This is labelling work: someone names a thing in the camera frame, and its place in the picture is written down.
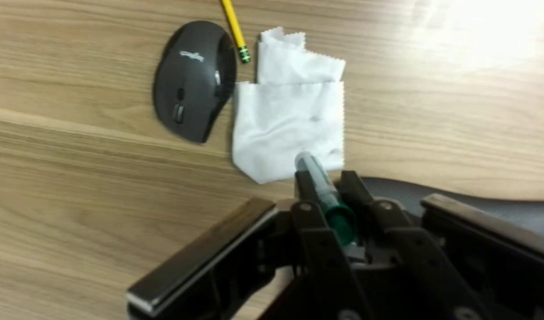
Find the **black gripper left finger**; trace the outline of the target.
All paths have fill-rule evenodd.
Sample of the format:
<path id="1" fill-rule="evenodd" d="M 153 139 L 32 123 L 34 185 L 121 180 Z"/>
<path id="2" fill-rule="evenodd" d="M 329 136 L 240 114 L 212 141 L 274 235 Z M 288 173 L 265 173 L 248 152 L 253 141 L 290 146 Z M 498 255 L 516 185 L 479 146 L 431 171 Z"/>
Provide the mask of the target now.
<path id="1" fill-rule="evenodd" d="M 312 175 L 306 171 L 296 173 L 297 203 L 292 207 L 292 221 L 299 235 L 312 232 L 328 232 L 329 226 L 322 216 L 320 200 L 315 191 Z"/>

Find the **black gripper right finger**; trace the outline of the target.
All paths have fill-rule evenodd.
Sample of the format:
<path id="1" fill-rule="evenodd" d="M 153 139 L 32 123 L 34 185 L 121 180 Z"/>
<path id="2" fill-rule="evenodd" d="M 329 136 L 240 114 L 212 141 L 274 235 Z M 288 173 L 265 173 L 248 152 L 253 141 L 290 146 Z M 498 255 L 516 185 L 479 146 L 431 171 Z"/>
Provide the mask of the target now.
<path id="1" fill-rule="evenodd" d="M 361 239 L 383 233 L 397 225 L 397 207 L 376 200 L 356 171 L 344 171 L 338 182 L 344 203 L 354 212 Z"/>

